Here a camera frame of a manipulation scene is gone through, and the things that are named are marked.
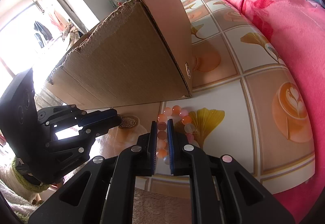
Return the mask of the white fluffy left sleeve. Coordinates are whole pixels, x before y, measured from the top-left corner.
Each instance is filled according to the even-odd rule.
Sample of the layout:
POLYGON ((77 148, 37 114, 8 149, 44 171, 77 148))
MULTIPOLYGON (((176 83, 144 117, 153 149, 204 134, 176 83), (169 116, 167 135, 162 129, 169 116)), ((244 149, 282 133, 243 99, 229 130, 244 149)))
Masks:
POLYGON ((35 185, 16 169, 16 157, 11 163, 1 163, 1 193, 22 223, 28 223, 31 214, 43 203, 40 193, 50 185, 35 185))

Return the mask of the brown cardboard box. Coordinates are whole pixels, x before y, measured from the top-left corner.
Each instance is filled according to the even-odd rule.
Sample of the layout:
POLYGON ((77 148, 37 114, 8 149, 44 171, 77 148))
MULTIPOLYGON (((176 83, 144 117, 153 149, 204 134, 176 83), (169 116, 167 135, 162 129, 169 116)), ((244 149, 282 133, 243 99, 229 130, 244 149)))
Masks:
POLYGON ((181 0, 130 0, 83 35, 47 89, 90 110, 192 95, 191 24, 181 0))

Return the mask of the patterned tablecloth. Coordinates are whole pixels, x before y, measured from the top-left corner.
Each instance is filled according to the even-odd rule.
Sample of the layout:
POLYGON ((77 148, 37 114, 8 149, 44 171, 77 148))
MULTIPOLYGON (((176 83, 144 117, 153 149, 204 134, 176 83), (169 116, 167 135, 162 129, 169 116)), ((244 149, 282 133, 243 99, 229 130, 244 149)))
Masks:
POLYGON ((181 0, 191 22, 193 95, 120 107, 121 126, 91 152, 117 156, 158 113, 208 155, 234 157, 271 193, 308 182, 315 148, 301 93, 264 35, 224 0, 181 0))

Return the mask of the pink blanket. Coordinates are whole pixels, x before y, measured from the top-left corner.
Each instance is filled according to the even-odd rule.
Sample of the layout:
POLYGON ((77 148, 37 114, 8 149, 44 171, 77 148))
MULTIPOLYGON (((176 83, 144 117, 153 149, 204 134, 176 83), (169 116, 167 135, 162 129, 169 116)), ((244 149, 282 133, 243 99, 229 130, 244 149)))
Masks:
POLYGON ((225 0, 271 42, 303 95, 315 143, 315 174, 276 198, 298 223, 324 223, 324 8, 309 0, 225 0))

